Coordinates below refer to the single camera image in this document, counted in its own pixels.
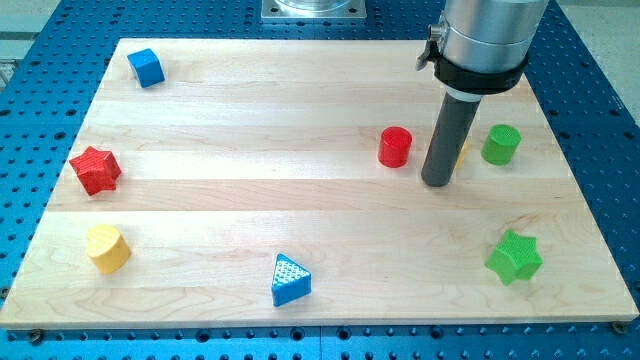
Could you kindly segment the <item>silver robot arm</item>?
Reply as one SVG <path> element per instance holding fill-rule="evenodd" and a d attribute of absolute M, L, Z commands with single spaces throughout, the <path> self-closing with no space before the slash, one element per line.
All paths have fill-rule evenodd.
<path fill-rule="evenodd" d="M 446 0 L 416 61 L 434 64 L 447 94 L 464 102 L 505 92 L 520 80 L 547 0 Z"/>

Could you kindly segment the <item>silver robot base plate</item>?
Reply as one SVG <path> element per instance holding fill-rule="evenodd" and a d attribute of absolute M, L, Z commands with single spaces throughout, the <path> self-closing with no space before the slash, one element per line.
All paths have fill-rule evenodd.
<path fill-rule="evenodd" d="M 288 19 L 364 19 L 365 0 L 262 0 L 261 18 Z"/>

